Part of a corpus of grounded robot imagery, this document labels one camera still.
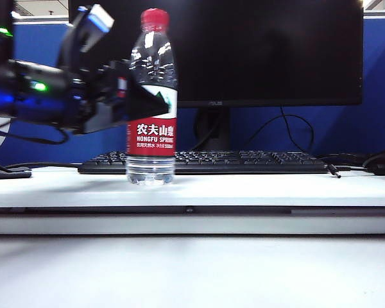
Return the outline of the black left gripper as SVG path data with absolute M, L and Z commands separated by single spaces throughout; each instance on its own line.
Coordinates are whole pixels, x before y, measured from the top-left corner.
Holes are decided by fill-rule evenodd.
M 153 95 L 134 77 L 128 79 L 128 60 L 113 60 L 97 69 L 78 69 L 77 114 L 68 130 L 85 135 L 169 111 L 163 97 Z

